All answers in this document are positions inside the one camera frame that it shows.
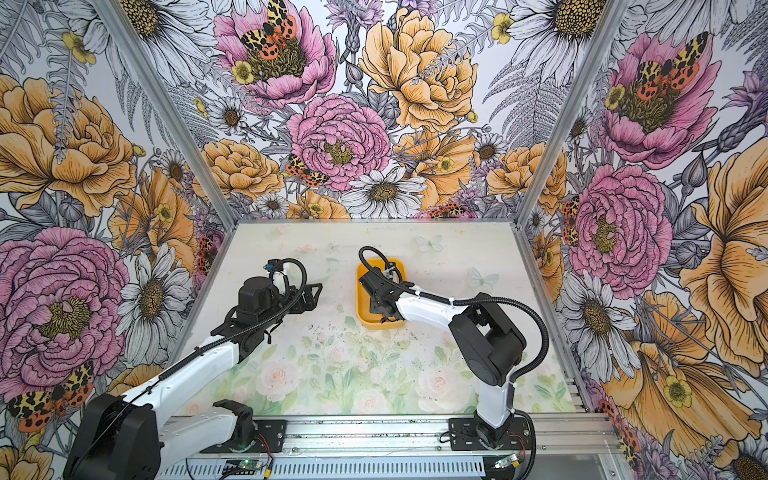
painted butterfly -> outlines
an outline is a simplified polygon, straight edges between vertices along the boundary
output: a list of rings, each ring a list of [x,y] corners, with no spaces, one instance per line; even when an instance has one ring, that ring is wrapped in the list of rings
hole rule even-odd
[[[253,56],[274,60],[292,38],[296,38],[296,19],[288,15],[285,0],[270,0],[263,28],[245,32],[240,41]]]
[[[291,154],[286,164],[286,172],[291,177],[298,177],[299,181],[308,187],[321,187],[330,177],[320,172],[311,171],[296,155]]]
[[[86,362],[51,392],[28,392],[11,399],[8,412],[19,419],[20,432],[39,432],[54,415],[63,417],[68,409],[76,409],[85,403],[93,392],[93,377],[93,363]]]
[[[678,91],[685,88],[699,73],[697,62],[707,47],[709,37],[708,31],[696,35],[674,59],[665,61],[663,65],[652,60],[638,65],[637,81],[640,87],[637,89],[637,97],[649,101],[657,94],[666,95],[670,88]]]

pink peony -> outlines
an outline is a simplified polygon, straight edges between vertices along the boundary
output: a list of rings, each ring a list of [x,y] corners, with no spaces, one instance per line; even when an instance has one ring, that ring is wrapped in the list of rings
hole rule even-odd
[[[599,277],[617,298],[639,295],[670,253],[672,226],[663,212],[659,181],[639,165],[599,167],[579,198],[574,270]]]
[[[619,71],[613,71],[608,80],[611,87],[603,110],[593,132],[598,144],[609,151],[616,151],[629,162],[643,162],[650,169],[666,167],[679,157],[706,131],[717,112],[707,108],[712,98],[710,90],[715,81],[720,62],[710,65],[712,36],[698,60],[698,74],[682,90],[660,89],[650,100],[637,96],[641,83],[637,80],[637,68],[644,61],[663,65],[675,58],[684,45],[672,45],[672,38],[660,44],[657,37],[651,39],[642,34],[619,62]]]
[[[240,41],[244,33],[263,29],[266,7],[259,14],[249,7],[244,17],[232,12],[232,17],[214,19],[216,48],[223,52],[219,63],[233,70],[233,85],[245,89],[245,107],[256,113],[307,101],[330,90],[336,79],[336,46],[331,34],[320,33],[306,7],[299,13],[291,2],[286,1],[286,6],[288,15],[296,20],[296,38],[273,60],[249,55]]]
[[[50,392],[92,362],[95,375],[123,351],[114,331],[128,269],[80,230],[48,228],[0,245],[0,394]]]
[[[328,175],[331,190],[346,192],[349,182],[389,162],[386,126],[379,114],[337,94],[314,98],[286,125],[293,154],[307,168]]]

orange tray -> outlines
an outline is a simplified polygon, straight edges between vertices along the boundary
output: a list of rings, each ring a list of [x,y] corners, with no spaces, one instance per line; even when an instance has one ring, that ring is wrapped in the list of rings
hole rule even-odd
[[[402,264],[402,262],[400,260],[397,260],[396,258],[390,258],[389,261],[395,263],[395,266],[397,266],[398,270],[400,270],[400,273],[402,274],[402,279],[405,280],[406,267]],[[370,263],[371,266],[373,267],[378,267],[384,270],[384,260],[380,258],[369,259],[368,263]],[[367,272],[368,272],[368,269],[366,269],[365,265],[363,265],[362,263],[358,265],[356,280],[359,279],[361,276],[363,276]],[[362,285],[360,285],[360,282],[357,282],[357,319],[360,320],[360,322],[362,323],[362,326],[370,330],[388,330],[388,329],[400,328],[401,326],[406,324],[402,320],[382,323],[382,314],[371,313],[370,310],[371,310],[371,296],[368,294],[368,292],[365,291],[365,289],[362,288]]]

white daisy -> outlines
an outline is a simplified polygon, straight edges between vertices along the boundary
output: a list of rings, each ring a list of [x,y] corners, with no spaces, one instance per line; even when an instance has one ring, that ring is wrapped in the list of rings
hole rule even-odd
[[[163,173],[171,180],[175,180],[177,183],[181,183],[184,179],[184,174],[187,172],[184,158],[181,157],[181,152],[168,149],[157,160],[157,165],[163,169]]]
[[[660,41],[672,37],[682,44],[708,31],[717,35],[729,22],[741,23],[755,9],[755,0],[654,0],[645,8],[650,16],[645,31],[659,34]]]
[[[617,365],[630,378],[640,368],[640,359],[621,332],[633,330],[634,318],[626,312],[611,308],[614,293],[610,285],[601,285],[597,277],[584,271],[584,277],[569,272],[557,301],[557,315],[563,322],[568,341],[584,368],[601,382],[620,378]]]
[[[498,158],[507,152],[508,144],[499,134],[480,134],[475,142],[475,151],[484,164],[489,161],[497,161]]]
[[[118,47],[93,7],[94,0],[61,0],[58,9],[69,20],[69,28],[83,37],[86,50],[107,52],[117,78],[126,68]],[[203,78],[210,63],[206,50],[216,44],[207,33],[211,18],[208,3],[201,0],[122,0],[123,9],[139,38],[154,59],[161,77],[178,86],[191,78]]]
[[[120,295],[122,318],[115,335],[125,334],[125,358],[132,365],[167,360],[168,346],[181,327],[181,313],[190,302],[190,275],[176,260],[176,249],[163,243],[154,266],[144,252],[136,261],[138,283]]]
[[[245,127],[245,108],[235,97],[217,98],[208,104],[208,121],[227,135],[239,134]]]
[[[373,170],[360,180],[349,182],[353,188],[341,197],[341,203],[351,214],[361,218],[407,218],[422,207],[423,195],[413,195],[426,190],[424,177],[403,179],[405,167],[396,167],[384,174]]]
[[[269,218],[285,218],[288,214],[288,200],[272,192],[257,198],[256,209]]]
[[[561,86],[581,65],[606,0],[516,0],[508,32],[517,40],[513,64],[525,61],[525,75],[542,67]]]
[[[720,470],[722,480],[752,480],[752,478],[768,478],[768,441],[765,436],[757,440],[747,435],[738,442],[739,456],[726,468]]]

cable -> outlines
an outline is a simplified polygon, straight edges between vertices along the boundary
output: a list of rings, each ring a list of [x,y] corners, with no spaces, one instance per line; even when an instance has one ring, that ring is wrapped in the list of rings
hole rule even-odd
[[[374,273],[380,279],[384,280],[385,283],[402,292],[409,293],[411,295],[417,295],[422,298],[426,298],[428,300],[434,300],[439,303],[444,303],[445,305],[452,304],[454,306],[472,306],[472,305],[479,305],[481,303],[500,303],[502,305],[513,306],[517,309],[522,310],[526,314],[528,314],[528,316],[530,316],[533,319],[533,321],[536,323],[539,333],[541,334],[541,349],[538,351],[538,355],[536,356],[536,358],[533,359],[532,362],[512,372],[512,374],[509,377],[510,383],[515,382],[515,380],[517,380],[518,377],[525,375],[526,373],[530,372],[531,370],[541,365],[542,362],[544,362],[544,359],[547,356],[547,352],[549,351],[549,333],[547,331],[547,326],[544,323],[544,320],[542,320],[541,317],[538,315],[538,313],[536,313],[536,311],[533,310],[530,306],[525,305],[523,302],[519,302],[511,298],[505,298],[503,296],[491,296],[489,298],[471,298],[471,299],[464,299],[464,300],[454,300],[452,303],[451,300],[440,295],[435,295],[434,293],[429,293],[429,292],[417,293],[413,289],[404,287],[402,285],[399,285],[398,283],[393,282],[390,278],[384,275],[384,273],[382,273],[380,269],[373,268],[371,264],[368,263],[368,260],[366,260],[364,255],[365,252],[373,252],[379,257],[382,257],[383,259],[385,259],[385,263],[384,263],[385,265],[389,264],[389,259],[387,259],[383,253],[381,253],[374,247],[363,247],[357,253],[357,256],[360,258],[360,263],[362,263],[365,266],[365,268],[368,269],[369,272]]]
[[[192,476],[192,471],[190,470],[190,459],[185,458],[184,464],[187,466],[187,475],[189,475],[190,480],[194,480],[194,477]]]
[[[215,342],[208,343],[205,346],[196,347],[192,353],[185,356],[183,359],[179,360],[178,362],[173,364],[171,367],[169,367],[167,370],[162,372],[159,375],[159,379],[160,380],[167,379],[171,375],[175,374],[176,372],[184,368],[187,364],[189,364],[189,362],[196,359],[198,356],[203,355],[205,352],[215,349],[216,347],[223,345],[224,343],[231,342],[232,340],[238,337],[244,336],[258,329],[262,329],[263,327],[265,327],[266,325],[269,325],[276,319],[283,318],[290,311],[290,309],[292,309],[293,306],[299,302],[299,299],[302,296],[304,288],[306,287],[306,268],[304,268],[304,265],[302,265],[302,263],[296,259],[286,258],[279,261],[276,265],[274,265],[274,268],[276,269],[277,267],[279,267],[284,263],[293,263],[294,265],[299,267],[299,270],[301,270],[301,285],[299,286],[299,289],[296,291],[296,295],[291,299],[291,301],[289,301],[282,309],[278,310],[277,313],[273,314],[272,316],[270,316],[269,318],[261,322],[258,322],[256,325],[249,326],[246,329],[242,329],[238,333],[234,333],[233,335],[230,335],[228,337],[218,339]]]
[[[536,461],[536,428],[533,425],[533,419],[531,416],[523,412],[522,410],[515,410],[515,415],[520,415],[522,418],[526,419],[528,421],[528,429],[531,431],[531,438],[534,439],[533,446],[531,447],[531,457],[528,459],[528,461],[525,463],[525,470],[523,471],[522,477],[520,477],[518,480],[525,480],[528,475],[531,473],[531,470],[533,469],[533,464]]]

